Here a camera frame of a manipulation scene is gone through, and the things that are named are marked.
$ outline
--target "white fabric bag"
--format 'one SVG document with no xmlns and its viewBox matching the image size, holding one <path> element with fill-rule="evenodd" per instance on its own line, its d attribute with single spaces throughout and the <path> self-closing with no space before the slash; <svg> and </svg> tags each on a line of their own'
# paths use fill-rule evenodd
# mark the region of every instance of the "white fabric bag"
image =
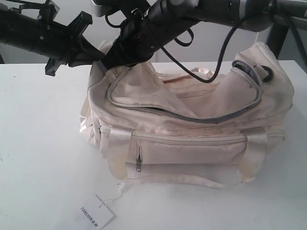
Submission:
<svg viewBox="0 0 307 230">
<path fill-rule="evenodd" d="M 94 63 L 81 134 L 100 147 L 116 178 L 131 183 L 225 187 L 187 171 L 208 164 L 237 165 L 239 182 L 252 181 L 285 138 L 294 89 L 263 43 L 238 53 L 233 66 L 204 84 L 183 72 L 157 73 L 149 62 L 105 75 Z"/>
</svg>

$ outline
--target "white table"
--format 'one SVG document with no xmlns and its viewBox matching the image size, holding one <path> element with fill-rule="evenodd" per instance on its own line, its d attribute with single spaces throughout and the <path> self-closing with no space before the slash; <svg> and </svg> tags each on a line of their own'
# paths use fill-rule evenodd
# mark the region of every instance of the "white table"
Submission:
<svg viewBox="0 0 307 230">
<path fill-rule="evenodd" d="M 110 209 L 106 230 L 307 229 L 307 74 L 282 61 L 295 86 L 283 147 L 250 184 L 225 190 L 181 184 L 135 186 Z M 186 63 L 214 69 L 216 63 Z M 116 196 L 115 180 L 95 147 L 79 135 L 90 67 L 0 66 L 0 229 L 55 230 L 80 201 Z M 178 69 L 173 63 L 158 70 Z M 229 71 L 225 62 L 222 72 Z"/>
</svg>

